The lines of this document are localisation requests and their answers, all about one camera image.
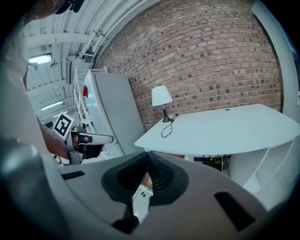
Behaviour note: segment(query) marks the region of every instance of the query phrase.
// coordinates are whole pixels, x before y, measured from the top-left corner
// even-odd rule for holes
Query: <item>table lamp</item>
[[[164,104],[170,103],[172,101],[173,100],[166,86],[159,86],[152,89],[152,106],[159,106],[159,105],[164,106]],[[172,121],[167,114],[165,106],[163,112],[164,112],[163,122]]]

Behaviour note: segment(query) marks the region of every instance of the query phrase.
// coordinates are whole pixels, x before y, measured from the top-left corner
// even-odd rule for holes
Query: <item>fluorescent light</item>
[[[40,55],[36,57],[32,57],[29,59],[30,63],[36,62],[37,64],[43,64],[43,63],[48,63],[52,61],[51,54],[45,54],[45,55]]]
[[[54,107],[54,106],[57,106],[57,105],[60,105],[60,104],[63,104],[63,101],[59,101],[59,102],[53,103],[53,104],[51,104],[51,105],[49,105],[47,107],[43,107],[41,110],[43,111],[43,110],[46,110],[46,109],[48,109],[50,107]]]
[[[64,113],[67,113],[67,111],[65,111]],[[55,115],[53,118],[56,118],[56,117],[58,117],[60,114],[57,114],[57,115]]]

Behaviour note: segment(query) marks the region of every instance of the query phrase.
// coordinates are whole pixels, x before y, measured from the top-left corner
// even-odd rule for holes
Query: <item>cables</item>
[[[180,114],[175,114],[173,117],[172,117],[172,119],[171,119],[171,123],[167,126],[167,127],[165,127],[163,130],[161,130],[161,137],[162,138],[165,138],[165,137],[167,137],[168,135],[170,135],[171,133],[172,133],[172,131],[173,131],[173,127],[172,127],[172,123],[176,120],[176,118],[179,116]],[[165,129],[167,129],[169,126],[171,126],[171,131],[170,131],[170,133],[168,134],[168,135],[166,135],[166,136],[163,136],[163,131],[165,130]]]

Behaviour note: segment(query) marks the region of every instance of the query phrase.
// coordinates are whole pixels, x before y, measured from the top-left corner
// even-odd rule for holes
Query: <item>white desk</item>
[[[261,104],[228,109],[182,114],[166,138],[161,137],[161,130],[170,123],[161,120],[135,145],[146,151],[185,155],[192,161],[195,156],[232,154],[231,179],[252,193],[263,190],[282,167],[286,167],[285,175],[299,173],[293,169],[300,165],[288,164],[300,158],[297,122]]]
[[[180,155],[223,155],[281,145],[300,134],[298,123],[262,104],[228,109],[182,114],[166,138],[161,130],[170,123],[161,120],[135,145]]]

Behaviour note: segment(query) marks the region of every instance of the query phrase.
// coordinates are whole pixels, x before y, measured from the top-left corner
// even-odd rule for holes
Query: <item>black slot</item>
[[[83,175],[85,175],[84,172],[77,171],[77,172],[70,172],[70,173],[62,174],[61,176],[62,176],[63,180],[68,180],[68,179],[77,178],[77,177],[80,177]]]
[[[227,192],[215,194],[216,200],[239,231],[255,222],[255,219]]]

